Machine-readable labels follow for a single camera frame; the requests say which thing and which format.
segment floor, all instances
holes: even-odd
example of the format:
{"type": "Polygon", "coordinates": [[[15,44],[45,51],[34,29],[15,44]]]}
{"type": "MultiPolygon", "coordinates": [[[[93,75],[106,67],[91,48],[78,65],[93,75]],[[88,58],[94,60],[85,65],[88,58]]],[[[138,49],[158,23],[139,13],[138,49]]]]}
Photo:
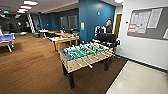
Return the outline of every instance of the floor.
{"type": "Polygon", "coordinates": [[[127,61],[106,94],[168,94],[167,75],[127,61]]]}
{"type": "Polygon", "coordinates": [[[51,41],[32,34],[15,38],[12,53],[0,47],[0,94],[105,94],[127,62],[112,58],[108,71],[103,62],[92,64],[92,69],[81,68],[74,72],[75,88],[71,89],[51,41]]]}

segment screen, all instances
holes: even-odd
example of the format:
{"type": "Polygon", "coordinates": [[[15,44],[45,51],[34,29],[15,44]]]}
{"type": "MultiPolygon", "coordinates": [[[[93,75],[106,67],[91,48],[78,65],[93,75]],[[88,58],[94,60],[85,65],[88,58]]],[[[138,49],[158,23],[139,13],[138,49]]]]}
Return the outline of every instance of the screen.
{"type": "Polygon", "coordinates": [[[99,33],[97,39],[101,42],[114,43],[116,41],[116,35],[112,33],[99,33]]]}

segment foosball table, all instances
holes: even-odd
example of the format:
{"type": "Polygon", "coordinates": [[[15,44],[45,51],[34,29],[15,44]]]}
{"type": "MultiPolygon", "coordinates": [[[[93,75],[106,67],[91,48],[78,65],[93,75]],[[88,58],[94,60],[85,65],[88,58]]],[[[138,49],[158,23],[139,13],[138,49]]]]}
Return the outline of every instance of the foosball table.
{"type": "Polygon", "coordinates": [[[99,43],[80,44],[65,49],[60,49],[60,59],[64,75],[69,75],[71,89],[75,87],[73,72],[83,67],[93,68],[94,63],[104,60],[104,70],[108,70],[110,57],[114,57],[113,48],[99,43]]]}

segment table tennis table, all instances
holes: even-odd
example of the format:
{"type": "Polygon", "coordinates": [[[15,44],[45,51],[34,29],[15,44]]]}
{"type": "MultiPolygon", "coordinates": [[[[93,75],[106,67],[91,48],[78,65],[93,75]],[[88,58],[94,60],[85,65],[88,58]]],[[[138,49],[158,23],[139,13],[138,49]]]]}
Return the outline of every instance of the table tennis table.
{"type": "Polygon", "coordinates": [[[13,41],[15,40],[14,34],[0,35],[0,47],[7,46],[9,51],[12,52],[11,47],[14,48],[13,41]]]}

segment fluorescent light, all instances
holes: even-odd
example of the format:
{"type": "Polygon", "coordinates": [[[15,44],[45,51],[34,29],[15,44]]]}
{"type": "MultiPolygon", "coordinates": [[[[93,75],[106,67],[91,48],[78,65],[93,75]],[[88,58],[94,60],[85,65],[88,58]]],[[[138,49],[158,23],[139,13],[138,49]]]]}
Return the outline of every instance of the fluorescent light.
{"type": "Polygon", "coordinates": [[[24,11],[17,11],[18,13],[25,13],[24,11]]]}
{"type": "Polygon", "coordinates": [[[124,0],[115,0],[116,3],[122,3],[124,0]]]}
{"type": "Polygon", "coordinates": [[[20,6],[20,8],[31,9],[32,7],[30,7],[30,6],[20,6]]]}
{"type": "Polygon", "coordinates": [[[37,2],[33,2],[33,1],[24,1],[24,4],[27,4],[27,5],[37,5],[38,3],[37,2]]]}
{"type": "Polygon", "coordinates": [[[15,18],[19,18],[21,15],[16,15],[15,18]]]}
{"type": "Polygon", "coordinates": [[[18,9],[19,11],[28,11],[27,9],[18,9]]]}

